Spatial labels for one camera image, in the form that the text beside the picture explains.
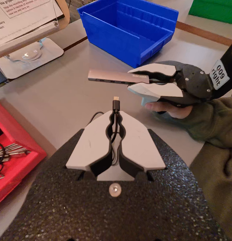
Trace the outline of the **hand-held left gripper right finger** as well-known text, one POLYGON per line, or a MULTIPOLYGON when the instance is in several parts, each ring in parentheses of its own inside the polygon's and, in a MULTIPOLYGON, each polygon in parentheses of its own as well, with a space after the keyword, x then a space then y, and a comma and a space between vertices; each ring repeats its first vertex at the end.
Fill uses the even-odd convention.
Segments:
POLYGON ((164 170, 166 165, 148 129, 137 119, 124 111, 119 112, 121 142, 119 165, 132 177, 139 172, 164 170))

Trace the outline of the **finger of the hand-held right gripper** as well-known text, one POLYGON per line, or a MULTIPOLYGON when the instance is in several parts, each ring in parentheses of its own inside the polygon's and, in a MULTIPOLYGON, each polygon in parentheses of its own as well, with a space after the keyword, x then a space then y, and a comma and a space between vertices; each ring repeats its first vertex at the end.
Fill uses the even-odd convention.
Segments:
POLYGON ((147 75, 150 83, 172 83, 175 82, 181 70, 181 62, 162 61, 140 66, 128 71, 128 73, 147 75))
POLYGON ((161 97, 183 97, 182 90, 174 83, 159 85, 156 83, 137 83, 128 86, 130 92, 149 100, 159 100, 161 97))

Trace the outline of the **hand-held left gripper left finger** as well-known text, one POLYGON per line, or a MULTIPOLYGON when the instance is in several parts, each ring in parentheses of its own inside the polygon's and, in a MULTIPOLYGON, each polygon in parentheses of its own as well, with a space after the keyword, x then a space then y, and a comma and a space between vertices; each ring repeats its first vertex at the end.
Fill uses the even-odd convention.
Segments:
POLYGON ((68 169, 91 171, 98 176, 112 164, 113 111, 94 119, 82 132, 69 160, 68 169))

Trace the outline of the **grey metal usb hub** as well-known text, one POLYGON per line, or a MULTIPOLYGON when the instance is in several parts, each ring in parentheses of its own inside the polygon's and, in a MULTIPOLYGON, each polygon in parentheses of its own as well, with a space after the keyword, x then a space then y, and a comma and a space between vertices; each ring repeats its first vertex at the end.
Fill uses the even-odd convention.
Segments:
POLYGON ((149 84, 149 77, 147 75, 112 72, 91 69, 88 72, 88 80, 105 83, 117 83, 132 85, 135 83, 146 83, 149 84))

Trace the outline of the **red plastic bin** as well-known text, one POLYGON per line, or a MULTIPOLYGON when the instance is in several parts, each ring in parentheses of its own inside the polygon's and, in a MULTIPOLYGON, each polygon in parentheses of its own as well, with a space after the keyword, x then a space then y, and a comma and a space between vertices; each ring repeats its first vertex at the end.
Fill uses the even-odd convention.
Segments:
POLYGON ((5 154, 6 160, 0 165, 1 202, 46 157, 46 152, 1 104, 0 144, 5 152, 12 150, 16 153, 5 154))

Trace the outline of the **person's right forearm olive sleeve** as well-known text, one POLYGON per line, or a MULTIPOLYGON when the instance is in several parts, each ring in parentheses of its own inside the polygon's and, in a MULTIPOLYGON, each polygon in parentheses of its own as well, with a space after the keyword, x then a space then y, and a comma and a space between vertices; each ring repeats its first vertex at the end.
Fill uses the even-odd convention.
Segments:
POLYGON ((185 129, 197 141, 232 148, 232 96, 195 105, 184 119, 173 118, 168 113, 160 115, 154 112, 154 115, 185 129))

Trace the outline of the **person's right hand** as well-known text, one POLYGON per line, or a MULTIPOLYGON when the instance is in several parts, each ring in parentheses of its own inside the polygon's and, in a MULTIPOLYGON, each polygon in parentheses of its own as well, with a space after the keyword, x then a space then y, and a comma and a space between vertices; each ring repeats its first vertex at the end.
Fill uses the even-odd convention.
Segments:
POLYGON ((178 108, 168 102, 150 102, 144 106, 154 112, 167 112, 172 118, 184 119, 191 113, 193 106, 178 108))

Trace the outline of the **blue plastic bin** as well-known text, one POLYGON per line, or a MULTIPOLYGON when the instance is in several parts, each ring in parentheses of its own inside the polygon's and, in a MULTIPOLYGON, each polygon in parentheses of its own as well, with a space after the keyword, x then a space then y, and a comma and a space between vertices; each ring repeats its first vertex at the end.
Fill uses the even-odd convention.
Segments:
POLYGON ((172 39, 179 14, 142 0, 99 0, 77 11, 89 42, 133 68, 172 39))

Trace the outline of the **green panel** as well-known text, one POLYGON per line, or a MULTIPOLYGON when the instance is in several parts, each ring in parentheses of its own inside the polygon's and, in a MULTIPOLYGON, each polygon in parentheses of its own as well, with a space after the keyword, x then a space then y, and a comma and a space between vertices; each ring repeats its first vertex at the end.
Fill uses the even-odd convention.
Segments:
POLYGON ((232 24, 232 0, 194 0, 188 14, 232 24))

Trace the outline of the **person's olive clothing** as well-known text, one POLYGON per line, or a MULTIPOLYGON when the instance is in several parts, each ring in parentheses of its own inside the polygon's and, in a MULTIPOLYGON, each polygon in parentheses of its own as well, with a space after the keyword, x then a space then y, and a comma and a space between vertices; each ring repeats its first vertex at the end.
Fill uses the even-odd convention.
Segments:
POLYGON ((205 143, 190 170, 214 219, 232 240, 232 147, 220 148, 205 143))

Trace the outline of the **acrylic sign holder with paper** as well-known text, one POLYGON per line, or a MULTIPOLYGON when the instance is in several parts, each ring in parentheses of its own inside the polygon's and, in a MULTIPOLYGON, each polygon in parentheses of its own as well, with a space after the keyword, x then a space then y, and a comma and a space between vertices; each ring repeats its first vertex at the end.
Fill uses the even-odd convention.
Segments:
POLYGON ((64 54, 48 37, 69 20, 65 0, 0 0, 0 71, 8 82, 64 54))

